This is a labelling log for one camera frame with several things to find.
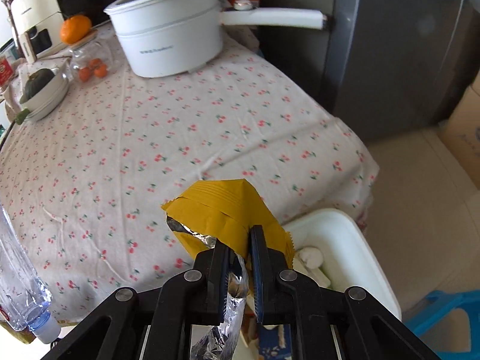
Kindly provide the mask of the cherry print tablecloth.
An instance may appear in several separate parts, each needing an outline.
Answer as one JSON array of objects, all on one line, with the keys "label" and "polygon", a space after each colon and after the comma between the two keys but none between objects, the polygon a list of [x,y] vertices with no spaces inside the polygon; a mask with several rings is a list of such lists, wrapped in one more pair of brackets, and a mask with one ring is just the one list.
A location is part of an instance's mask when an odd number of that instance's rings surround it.
[{"label": "cherry print tablecloth", "polygon": [[255,53],[251,36],[225,35],[196,72],[146,79],[111,25],[98,33],[115,70],[73,81],[1,148],[1,203],[59,322],[80,321],[118,287],[159,287],[189,266],[162,206],[198,180],[248,180],[281,223],[323,207],[365,214],[377,163]]}]

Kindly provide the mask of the cardboard box with logo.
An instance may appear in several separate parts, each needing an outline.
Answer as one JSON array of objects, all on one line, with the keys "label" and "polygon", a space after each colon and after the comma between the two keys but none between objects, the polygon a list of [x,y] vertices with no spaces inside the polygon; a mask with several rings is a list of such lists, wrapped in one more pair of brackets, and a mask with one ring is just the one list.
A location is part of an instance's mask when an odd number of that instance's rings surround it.
[{"label": "cardboard box with logo", "polygon": [[479,189],[479,94],[470,85],[439,138]]}]

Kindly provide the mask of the clear plastic water bottle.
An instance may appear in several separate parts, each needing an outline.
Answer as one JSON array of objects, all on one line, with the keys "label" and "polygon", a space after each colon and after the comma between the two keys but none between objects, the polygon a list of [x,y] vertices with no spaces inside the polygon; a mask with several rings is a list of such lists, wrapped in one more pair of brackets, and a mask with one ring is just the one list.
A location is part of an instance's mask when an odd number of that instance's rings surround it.
[{"label": "clear plastic water bottle", "polygon": [[52,294],[1,210],[1,317],[14,332],[30,332],[44,344],[55,341],[60,325],[50,313]]}]

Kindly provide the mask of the cream air fryer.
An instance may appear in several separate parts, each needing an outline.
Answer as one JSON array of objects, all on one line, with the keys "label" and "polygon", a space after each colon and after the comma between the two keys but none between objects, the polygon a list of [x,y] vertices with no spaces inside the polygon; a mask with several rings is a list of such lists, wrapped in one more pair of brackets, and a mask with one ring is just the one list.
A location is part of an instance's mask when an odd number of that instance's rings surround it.
[{"label": "cream air fryer", "polygon": [[29,63],[66,47],[60,37],[64,15],[57,0],[14,0],[11,13],[19,45]]}]

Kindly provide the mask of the yellow foil snack wrapper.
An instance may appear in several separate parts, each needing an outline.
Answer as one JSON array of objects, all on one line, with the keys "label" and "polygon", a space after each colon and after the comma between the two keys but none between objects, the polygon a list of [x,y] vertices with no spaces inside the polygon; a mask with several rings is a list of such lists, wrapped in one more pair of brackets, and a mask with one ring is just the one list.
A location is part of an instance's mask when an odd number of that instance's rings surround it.
[{"label": "yellow foil snack wrapper", "polygon": [[192,347],[192,359],[231,359],[239,341],[247,304],[249,279],[247,247],[249,230],[260,225],[268,248],[279,251],[293,267],[294,244],[289,233],[245,179],[200,180],[162,209],[168,227],[192,258],[222,242],[233,250],[224,321],[212,327]]}]

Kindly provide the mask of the dark green pumpkin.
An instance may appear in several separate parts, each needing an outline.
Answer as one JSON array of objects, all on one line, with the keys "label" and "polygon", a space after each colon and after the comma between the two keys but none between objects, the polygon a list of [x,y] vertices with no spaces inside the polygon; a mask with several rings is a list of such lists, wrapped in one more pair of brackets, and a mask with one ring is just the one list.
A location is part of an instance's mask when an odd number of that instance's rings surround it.
[{"label": "dark green pumpkin", "polygon": [[42,90],[53,78],[55,73],[48,69],[42,68],[34,72],[27,80],[24,87],[24,96],[27,100],[30,100],[40,90]]}]

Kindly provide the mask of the white plastic trash bin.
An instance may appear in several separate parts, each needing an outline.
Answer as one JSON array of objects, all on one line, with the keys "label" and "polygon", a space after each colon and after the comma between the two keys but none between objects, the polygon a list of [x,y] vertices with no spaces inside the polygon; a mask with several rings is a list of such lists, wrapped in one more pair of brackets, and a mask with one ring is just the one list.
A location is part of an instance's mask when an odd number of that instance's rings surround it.
[{"label": "white plastic trash bin", "polygon": [[323,253],[322,267],[330,281],[327,289],[341,293],[352,286],[366,289],[401,322],[400,308],[388,280],[350,217],[340,211],[321,210],[286,228],[296,250],[314,246]]}]

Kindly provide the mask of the blue cracker box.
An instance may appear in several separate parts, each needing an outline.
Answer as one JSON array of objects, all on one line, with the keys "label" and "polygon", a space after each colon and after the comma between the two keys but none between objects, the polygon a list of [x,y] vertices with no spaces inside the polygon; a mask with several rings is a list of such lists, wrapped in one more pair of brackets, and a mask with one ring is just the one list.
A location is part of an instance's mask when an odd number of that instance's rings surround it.
[{"label": "blue cracker box", "polygon": [[259,328],[259,359],[290,360],[292,348],[289,325]]}]

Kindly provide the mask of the white tissue ball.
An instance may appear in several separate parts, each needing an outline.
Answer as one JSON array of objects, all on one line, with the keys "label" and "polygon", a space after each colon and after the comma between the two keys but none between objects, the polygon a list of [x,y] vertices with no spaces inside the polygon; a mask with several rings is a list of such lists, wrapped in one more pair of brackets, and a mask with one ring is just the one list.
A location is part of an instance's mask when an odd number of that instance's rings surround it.
[{"label": "white tissue ball", "polygon": [[319,269],[323,262],[323,253],[316,247],[306,246],[297,252],[298,258],[309,270]]}]

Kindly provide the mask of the orange tangerine on jar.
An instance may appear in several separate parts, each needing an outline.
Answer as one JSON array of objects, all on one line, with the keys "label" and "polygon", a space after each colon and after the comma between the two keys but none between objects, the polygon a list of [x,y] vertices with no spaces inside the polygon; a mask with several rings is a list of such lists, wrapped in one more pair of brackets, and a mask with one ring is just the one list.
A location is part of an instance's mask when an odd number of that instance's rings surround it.
[{"label": "orange tangerine on jar", "polygon": [[84,15],[75,15],[66,19],[60,29],[60,40],[72,45],[82,39],[92,28],[90,18]]}]

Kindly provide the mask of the red labelled spice jar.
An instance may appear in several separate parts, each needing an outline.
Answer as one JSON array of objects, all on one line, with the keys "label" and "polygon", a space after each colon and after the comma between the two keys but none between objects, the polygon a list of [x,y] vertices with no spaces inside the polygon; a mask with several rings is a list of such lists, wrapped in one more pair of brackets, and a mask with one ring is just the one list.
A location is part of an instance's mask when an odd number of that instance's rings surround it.
[{"label": "red labelled spice jar", "polygon": [[7,85],[13,75],[14,70],[12,69],[10,63],[4,56],[2,56],[0,58],[0,86],[3,87]]}]

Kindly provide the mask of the grey refrigerator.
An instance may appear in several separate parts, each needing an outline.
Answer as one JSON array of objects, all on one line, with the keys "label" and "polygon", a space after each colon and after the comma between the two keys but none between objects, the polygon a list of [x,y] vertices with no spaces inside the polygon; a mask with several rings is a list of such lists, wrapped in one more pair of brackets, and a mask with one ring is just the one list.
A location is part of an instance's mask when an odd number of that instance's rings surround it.
[{"label": "grey refrigerator", "polygon": [[479,71],[479,0],[260,0],[325,31],[262,27],[267,59],[364,141],[447,119]]}]

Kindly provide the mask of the glass jar with tangerines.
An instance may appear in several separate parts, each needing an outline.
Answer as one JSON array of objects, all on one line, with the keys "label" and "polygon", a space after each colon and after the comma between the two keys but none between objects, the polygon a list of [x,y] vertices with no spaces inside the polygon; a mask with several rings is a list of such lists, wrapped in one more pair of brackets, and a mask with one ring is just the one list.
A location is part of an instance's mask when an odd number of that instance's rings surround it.
[{"label": "glass jar with tangerines", "polygon": [[90,30],[68,50],[72,77],[81,84],[105,78],[112,67],[111,50],[97,29]]}]

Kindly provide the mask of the white electric cooking pot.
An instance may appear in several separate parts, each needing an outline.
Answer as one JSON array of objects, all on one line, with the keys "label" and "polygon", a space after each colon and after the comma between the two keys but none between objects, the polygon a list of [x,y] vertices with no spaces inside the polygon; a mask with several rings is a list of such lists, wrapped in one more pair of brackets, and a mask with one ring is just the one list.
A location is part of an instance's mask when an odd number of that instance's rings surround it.
[{"label": "white electric cooking pot", "polygon": [[281,26],[323,30],[319,10],[259,8],[240,0],[116,0],[105,8],[129,66],[144,78],[202,67],[223,49],[224,26]]}]

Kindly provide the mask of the cream bowl with lid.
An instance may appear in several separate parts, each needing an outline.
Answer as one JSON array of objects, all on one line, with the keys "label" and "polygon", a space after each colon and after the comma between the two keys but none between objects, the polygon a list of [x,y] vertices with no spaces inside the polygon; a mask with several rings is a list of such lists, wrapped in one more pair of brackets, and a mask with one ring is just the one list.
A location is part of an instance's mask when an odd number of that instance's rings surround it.
[{"label": "cream bowl with lid", "polygon": [[55,77],[42,90],[30,100],[24,94],[20,98],[21,112],[15,118],[18,125],[44,119],[64,100],[69,89],[68,77],[59,67],[50,70]]}]

